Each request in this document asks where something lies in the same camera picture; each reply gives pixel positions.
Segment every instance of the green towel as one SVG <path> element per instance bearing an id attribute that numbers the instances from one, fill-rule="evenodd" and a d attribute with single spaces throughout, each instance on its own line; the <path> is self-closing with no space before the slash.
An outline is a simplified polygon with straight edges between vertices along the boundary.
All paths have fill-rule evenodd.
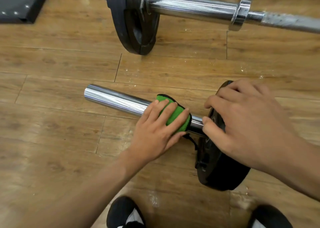
<path id="1" fill-rule="evenodd" d="M 159 102 L 164 101 L 164 100 L 166 100 L 166 99 L 169 100 L 168 105 L 169 105 L 170 103 L 176 102 L 176 100 L 174 100 L 172 97 L 169 97 L 168 95 L 165 95 L 165 94 L 158 94 L 158 95 L 157 95 L 157 100 L 158 100 Z M 168 121 L 166 122 L 166 125 L 170 125 L 170 124 L 179 116 L 179 114 L 182 113 L 182 111 L 183 111 L 184 109 L 185 109 L 184 107 L 182 107 L 180 104 L 178 104 L 178 107 L 177 107 L 176 110 L 173 112 L 173 114 L 170 116 L 170 118 L 169 118 Z M 189 114 L 186 122 L 177 130 L 177 132 L 186 131 L 186 130 L 188 129 L 188 127 L 190 126 L 190 124 L 191 124 L 191 114 Z"/>

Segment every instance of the barbell sleeve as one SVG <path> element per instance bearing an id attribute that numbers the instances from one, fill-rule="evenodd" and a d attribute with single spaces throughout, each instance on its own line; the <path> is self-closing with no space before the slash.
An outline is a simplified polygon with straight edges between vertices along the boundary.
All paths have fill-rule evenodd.
<path id="1" fill-rule="evenodd" d="M 244 22 L 267 27 L 320 33 L 320 19 L 250 11 L 251 1 L 230 3 L 218 0 L 146 0 L 149 12 L 200 21 L 229 24 L 229 29 L 238 31 Z"/>
<path id="2" fill-rule="evenodd" d="M 151 101 L 94 84 L 88 85 L 84 91 L 84 97 L 90 102 L 94 102 L 138 117 L 143 114 L 144 110 L 151 103 Z M 192 115 L 191 124 L 187 129 L 187 132 L 205 136 L 202 131 L 202 127 L 202 119 Z"/>

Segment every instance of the black rubber weight plate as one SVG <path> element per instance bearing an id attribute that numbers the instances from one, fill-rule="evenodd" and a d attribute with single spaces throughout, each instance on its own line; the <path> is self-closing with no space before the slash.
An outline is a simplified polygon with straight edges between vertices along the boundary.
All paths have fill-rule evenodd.
<path id="1" fill-rule="evenodd" d="M 45 0 L 0 0 L 0 23 L 34 23 Z"/>
<path id="2" fill-rule="evenodd" d="M 148 54 L 155 42 L 160 15 L 148 14 L 141 0 L 107 0 L 113 23 L 122 45 L 127 51 Z"/>
<path id="3" fill-rule="evenodd" d="M 230 83 L 232 81 L 226 81 L 221 87 Z M 209 117 L 225 131 L 225 124 L 219 113 L 212 109 Z M 199 138 L 196 168 L 202 184 L 220 191 L 234 190 L 250 171 L 249 167 L 222 153 L 209 138 Z"/>

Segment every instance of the black shoe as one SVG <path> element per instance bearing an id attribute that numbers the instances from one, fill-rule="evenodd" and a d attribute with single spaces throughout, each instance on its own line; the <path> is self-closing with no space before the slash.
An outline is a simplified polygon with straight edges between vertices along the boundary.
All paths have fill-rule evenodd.
<path id="1" fill-rule="evenodd" d="M 107 228 L 146 228 L 145 224 L 139 207 L 127 196 L 117 198 L 106 217 Z"/>
<path id="2" fill-rule="evenodd" d="M 293 228 L 288 219 L 271 205 L 260 205 L 251 214 L 247 228 Z"/>

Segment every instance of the person's right hand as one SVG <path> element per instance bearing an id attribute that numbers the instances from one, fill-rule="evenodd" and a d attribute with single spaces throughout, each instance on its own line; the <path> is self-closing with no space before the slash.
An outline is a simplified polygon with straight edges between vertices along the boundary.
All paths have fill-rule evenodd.
<path id="1" fill-rule="evenodd" d="M 235 81 L 210 96 L 205 107 L 222 116 L 226 133 L 203 117 L 204 133 L 226 155 L 254 169 L 272 173 L 298 144 L 306 143 L 265 85 Z"/>

